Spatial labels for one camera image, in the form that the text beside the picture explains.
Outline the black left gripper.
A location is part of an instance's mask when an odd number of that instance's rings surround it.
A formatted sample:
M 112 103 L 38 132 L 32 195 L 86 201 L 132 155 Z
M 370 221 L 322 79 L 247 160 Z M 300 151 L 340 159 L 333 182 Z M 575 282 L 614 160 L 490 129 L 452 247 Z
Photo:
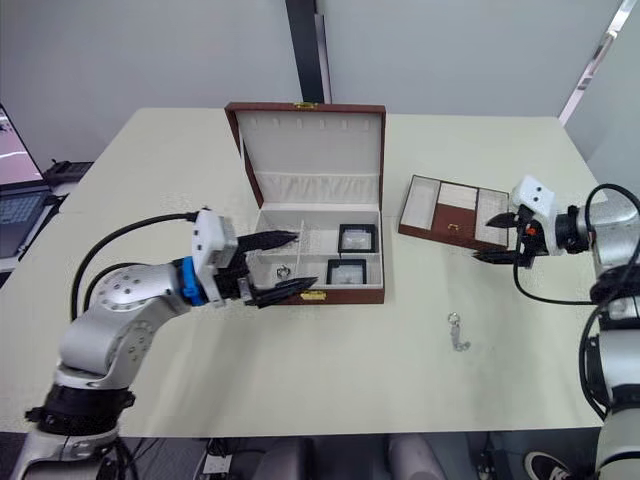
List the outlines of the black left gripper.
M 317 282 L 317 277 L 293 278 L 267 289 L 250 286 L 250 270 L 245 253 L 281 248 L 297 241 L 298 237 L 297 232 L 286 230 L 256 232 L 238 237 L 236 253 L 229 265 L 219 268 L 214 276 L 220 297 L 223 300 L 242 300 L 248 306 L 261 309 L 282 303 L 312 287 Z

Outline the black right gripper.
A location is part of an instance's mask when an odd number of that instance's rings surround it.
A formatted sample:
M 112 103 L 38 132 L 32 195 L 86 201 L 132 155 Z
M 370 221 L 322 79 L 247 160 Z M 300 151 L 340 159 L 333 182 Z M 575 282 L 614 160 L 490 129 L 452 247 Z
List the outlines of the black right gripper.
M 517 213 L 504 212 L 495 215 L 486 222 L 487 227 L 516 229 L 515 250 L 478 250 L 472 257 L 481 262 L 494 265 L 512 265 L 531 268 L 538 252 L 539 222 L 534 213 L 526 206 L 520 206 Z

